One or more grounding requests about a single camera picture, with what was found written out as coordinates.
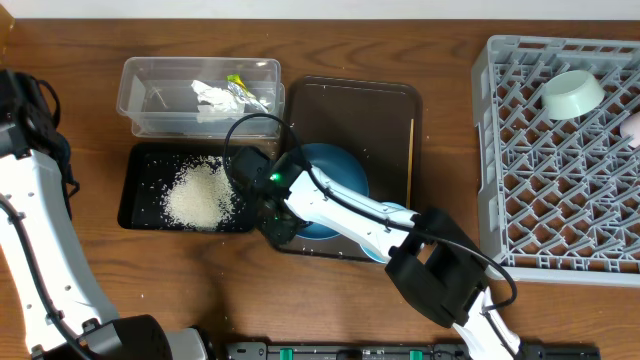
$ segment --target wooden table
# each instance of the wooden table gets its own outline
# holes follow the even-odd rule
[[[115,111],[132,56],[275,58],[285,86],[315,74],[414,86],[424,101],[422,204],[446,209],[478,239],[478,136],[471,65],[494,34],[640,40],[640,22],[20,20],[7,64],[49,81],[82,191],[73,223],[100,285],[122,316],[163,327],[200,324],[217,342],[460,341],[408,306],[382,266],[283,255],[259,233],[202,235],[120,228],[127,157],[139,141]],[[493,284],[494,298],[508,296]],[[640,353],[640,290],[519,284],[503,311],[527,340],[595,343],[607,360]],[[25,359],[18,297],[0,261],[0,358]]]

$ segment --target brown tray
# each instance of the brown tray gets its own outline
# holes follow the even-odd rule
[[[287,120],[302,144],[339,146],[360,162],[369,196],[411,208],[422,134],[422,98],[411,86],[306,76],[291,90]],[[280,251],[371,261],[355,242],[296,237]]]

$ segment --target gray dish rack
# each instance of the gray dish rack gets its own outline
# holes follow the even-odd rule
[[[578,69],[605,100],[549,120],[542,85]],[[640,148],[619,133],[640,112],[640,43],[493,36],[472,86],[482,251],[516,280],[640,286]]]

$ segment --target plastic container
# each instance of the plastic container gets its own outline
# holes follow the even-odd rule
[[[273,59],[134,57],[125,62],[117,111],[133,121],[138,137],[224,138],[231,125],[247,113],[201,114],[191,88],[194,80],[227,88],[227,76],[239,74],[249,91],[271,105],[269,113],[282,116],[284,86],[280,63]],[[278,137],[279,126],[270,119],[243,123],[233,137]]]
[[[605,98],[550,120],[544,84],[572,70]],[[472,90],[480,249],[516,280],[640,286],[640,153],[619,131],[640,110],[640,43],[493,36]]]

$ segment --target cable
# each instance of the cable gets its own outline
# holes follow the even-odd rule
[[[58,94],[56,94],[55,90],[53,90],[53,86],[51,86],[51,84],[49,84],[47,81],[45,81],[45,80],[37,80],[34,77],[32,77],[32,78],[39,85],[42,85],[47,90],[49,90],[49,93],[51,94],[51,97],[53,98],[53,101],[56,103],[56,110],[53,112],[53,115],[51,117],[52,117],[52,120],[53,120],[53,127],[55,127],[57,129],[58,125],[60,125],[60,99],[58,98]]]
[[[298,138],[296,137],[295,132],[293,131],[293,129],[287,124],[285,123],[282,119],[278,118],[277,116],[271,115],[271,114],[250,114],[247,115],[245,117],[240,118],[238,121],[236,121],[233,126],[231,126],[231,128],[229,129],[229,132],[227,133],[227,137],[225,138],[224,141],[224,148],[223,148],[223,153],[222,153],[222,164],[223,164],[223,168],[225,173],[227,174],[227,179],[229,179],[229,182],[232,184],[233,186],[233,179],[231,178],[231,174],[229,172],[228,169],[228,165],[227,165],[227,147],[229,145],[229,139],[231,138],[231,134],[233,133],[233,131],[238,127],[238,125],[240,125],[241,123],[243,123],[246,120],[252,119],[252,118],[256,118],[256,117],[266,117],[266,118],[270,118],[273,119],[275,121],[277,121],[278,123],[280,123],[281,125],[283,125],[283,127],[285,127],[288,130],[288,133],[292,136],[293,140],[294,140],[294,145],[297,149],[299,149],[300,152],[300,156],[302,158],[302,160],[304,161],[304,167],[305,170],[309,173],[309,177],[311,178],[311,181],[314,183],[314,185],[329,199],[335,201],[338,205],[341,205],[342,207],[353,211],[354,213],[369,219],[371,221],[375,221],[379,224],[385,225],[388,228],[391,229],[396,229],[396,230],[400,230],[400,231],[404,231],[407,233],[411,233],[411,234],[415,234],[418,235],[426,240],[430,240],[430,241],[434,241],[440,244],[446,244],[449,246],[453,246],[457,249],[460,249],[462,251],[465,251],[469,254],[471,254],[472,256],[482,260],[483,262],[485,262],[486,264],[490,265],[491,267],[493,267],[496,271],[498,271],[507,281],[507,283],[509,284],[509,287],[511,287],[511,297],[505,301],[502,301],[500,303],[491,305],[491,306],[486,306],[482,308],[483,314],[488,314],[489,311],[491,310],[498,310],[501,308],[504,308],[506,306],[509,306],[511,304],[513,304],[513,302],[515,302],[517,296],[518,296],[518,289],[516,287],[516,283],[513,280],[513,278],[511,277],[511,275],[509,275],[509,273],[498,263],[496,263],[493,259],[491,259],[490,257],[488,257],[487,255],[483,254],[482,252],[478,252],[475,251],[474,249],[471,249],[469,247],[466,247],[464,245],[458,244],[454,241],[451,240],[447,240],[432,234],[427,233],[424,230],[421,229],[416,229],[413,227],[409,227],[409,226],[405,226],[405,225],[401,225],[401,224],[396,224],[387,220],[383,220],[380,219],[374,215],[371,215],[365,211],[362,211],[358,208],[356,208],[355,206],[343,201],[341,198],[335,196],[332,192],[331,189],[328,189],[326,187],[324,187],[324,185],[322,185],[320,183],[320,181],[318,181],[318,179],[316,178],[315,174],[313,173],[313,171],[311,170],[312,166],[311,163],[307,160],[306,156],[304,155],[304,152],[302,151],[302,147],[300,145],[300,142],[298,141]]]
[[[9,221],[13,224],[13,227],[16,229],[16,233],[18,234],[18,238],[20,239],[20,245],[22,245],[22,251],[24,252],[24,257],[27,260],[27,265],[29,266],[29,272],[31,273],[31,278],[33,279],[33,285],[36,288],[38,293],[38,297],[42,302],[42,306],[47,312],[47,318],[51,320],[53,325],[58,329],[60,335],[66,340],[67,344],[78,354],[78,356],[83,360],[92,360],[93,357],[90,355],[90,351],[84,349],[78,342],[74,339],[73,335],[65,328],[65,326],[60,321],[58,317],[58,311],[54,309],[53,304],[49,297],[47,296],[45,287],[43,285],[42,277],[40,276],[40,272],[38,271],[38,266],[36,265],[35,256],[31,251],[31,247],[29,245],[29,237],[27,236],[27,232],[24,229],[22,224],[22,217],[16,210],[11,206],[11,203],[7,200],[4,195],[0,194],[0,208],[7,213],[9,217]]]
[[[487,321],[489,322],[489,325],[493,329],[493,332],[496,333],[496,336],[498,337],[498,339],[500,339],[500,342],[502,343],[502,346],[504,346],[505,350],[507,350],[509,355],[515,359],[516,354],[511,349],[511,346],[507,344],[507,340],[504,338],[504,336],[502,336],[502,333],[500,332],[500,330],[498,330],[498,326],[496,326],[496,323],[493,322],[493,319],[491,318],[491,315],[489,314],[489,312],[482,313],[482,316],[484,316],[484,318],[487,319]]]
[[[271,114],[263,114],[263,113],[255,113],[255,114],[249,114],[246,115],[240,119],[238,119],[238,121],[236,121],[231,128],[229,128],[229,131],[227,132],[227,137],[225,137],[224,139],[224,146],[222,148],[222,168],[224,169],[224,173],[227,176],[227,180],[229,181],[229,183],[231,184],[231,187],[233,187],[234,190],[236,190],[236,192],[240,193],[240,191],[237,189],[236,187],[236,183],[235,180],[231,177],[231,171],[229,171],[229,164],[227,163],[227,148],[229,147],[229,141],[231,140],[231,134],[233,134],[233,132],[235,131],[235,129],[242,124],[243,122],[249,120],[249,119],[253,119],[253,118],[257,118],[257,117],[266,117],[269,118],[271,120],[274,120],[276,122],[278,122],[280,125],[282,125],[283,127],[289,129],[289,134],[291,135],[291,137],[293,138],[293,142],[295,143],[296,149],[299,149],[300,154],[302,154],[303,159],[305,160],[305,162],[308,163],[307,159],[304,157],[304,154],[302,153],[302,146],[300,145],[300,142],[298,141],[298,137],[296,136],[296,134],[293,132],[293,130],[291,130],[291,128],[289,127],[289,125],[287,123],[285,123],[282,119],[280,119],[279,117],[275,116],[275,115],[271,115]]]

